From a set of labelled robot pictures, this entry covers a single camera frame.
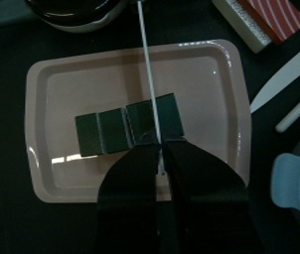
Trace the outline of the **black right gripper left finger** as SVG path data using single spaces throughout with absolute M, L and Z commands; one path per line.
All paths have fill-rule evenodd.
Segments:
M 97 191 L 95 254 L 159 254 L 159 147 L 135 146 L 109 168 Z

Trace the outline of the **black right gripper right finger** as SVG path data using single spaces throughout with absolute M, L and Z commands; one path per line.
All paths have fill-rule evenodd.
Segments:
M 245 183 L 230 166 L 186 141 L 163 148 L 182 254 L 262 254 Z

